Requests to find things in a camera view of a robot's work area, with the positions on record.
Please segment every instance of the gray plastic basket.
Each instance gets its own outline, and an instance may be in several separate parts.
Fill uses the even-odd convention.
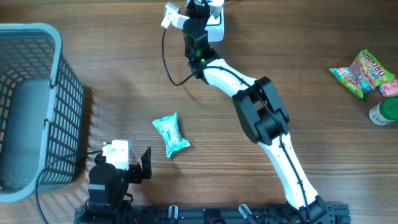
[[[34,190],[49,162],[78,152],[83,86],[48,24],[0,24],[0,202]],[[76,172],[76,157],[52,165],[39,189],[59,189]]]

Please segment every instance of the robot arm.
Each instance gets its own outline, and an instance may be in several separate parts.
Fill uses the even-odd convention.
[[[245,82],[247,82],[250,85],[254,85],[254,82],[257,81],[255,78],[247,77],[242,73],[239,73],[235,69],[231,68],[225,62],[224,59],[215,60],[209,63],[207,66],[218,66],[218,67],[227,68],[228,70],[231,70],[232,72],[237,74],[240,78],[242,78]],[[219,88],[220,90],[223,90],[227,95],[231,97],[234,97],[234,95],[236,95],[238,91],[244,91],[248,89],[248,87],[246,85],[243,85],[239,80],[236,79],[236,77],[232,76],[232,74],[224,70],[220,70],[217,68],[209,68],[203,71],[203,76],[205,77],[209,85],[213,85]],[[264,144],[263,142],[260,141],[258,142],[258,145],[260,145],[263,148],[263,150],[266,152],[266,154],[268,155],[269,159],[272,162],[272,165],[277,171],[277,174],[282,182],[282,185],[284,186],[287,201],[291,204],[291,206],[299,210],[300,207],[305,207],[305,203],[303,200],[303,193],[301,191],[300,185],[297,183],[297,178],[295,176],[293,168],[290,165],[287,156],[284,154],[282,148],[279,147],[280,146],[279,138],[275,137],[274,139],[270,140],[271,142],[269,142],[269,145]],[[315,201],[318,193],[312,187],[311,183],[308,181],[299,163],[299,160],[297,159],[297,156],[294,153],[292,141],[290,140],[290,133],[284,134],[282,136],[282,140],[283,143],[285,144],[287,152],[289,153],[289,157],[292,160],[293,165],[296,168],[303,182],[305,196],[307,197],[308,204],[310,204]]]
[[[286,199],[295,210],[290,221],[315,222],[326,214],[326,208],[294,153],[287,126],[289,116],[275,86],[267,77],[256,80],[230,67],[208,43],[208,7],[206,4],[193,5],[196,0],[190,2],[187,4],[189,18],[184,18],[182,24],[188,65],[197,79],[202,79],[232,97],[245,134],[263,148],[277,171]],[[179,8],[169,8],[175,9],[175,13],[171,14],[176,16]],[[267,108],[255,108],[259,98],[266,102]]]
[[[129,164],[131,140],[117,139],[104,142],[103,152],[95,157],[95,166],[88,177],[89,199],[84,210],[76,209],[75,224],[134,223],[128,215],[132,195],[127,193],[129,184],[141,184],[152,177],[151,148],[141,157],[140,164]]]

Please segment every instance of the colorful packaging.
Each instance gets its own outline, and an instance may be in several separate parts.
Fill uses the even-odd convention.
[[[362,50],[348,68],[329,69],[339,81],[359,98],[384,82],[394,79],[368,50]]]
[[[166,156],[170,158],[172,153],[182,149],[183,147],[191,146],[191,144],[181,137],[177,124],[177,113],[171,116],[166,116],[162,119],[157,119],[152,122],[157,131],[162,135],[166,143]]]
[[[379,85],[379,90],[384,97],[398,96],[398,79],[395,78],[391,81]]]

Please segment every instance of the blue wrapper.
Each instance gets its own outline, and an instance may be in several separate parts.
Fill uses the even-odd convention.
[[[172,153],[182,149],[183,147],[191,146],[191,144],[181,137],[177,124],[177,113],[171,116],[166,116],[162,119],[157,119],[152,122],[157,131],[163,137],[166,143],[166,156],[170,158]]]

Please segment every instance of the green bottle cap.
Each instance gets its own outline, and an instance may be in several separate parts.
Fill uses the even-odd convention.
[[[390,121],[398,120],[398,99],[388,98],[384,100],[379,107],[381,115]]]

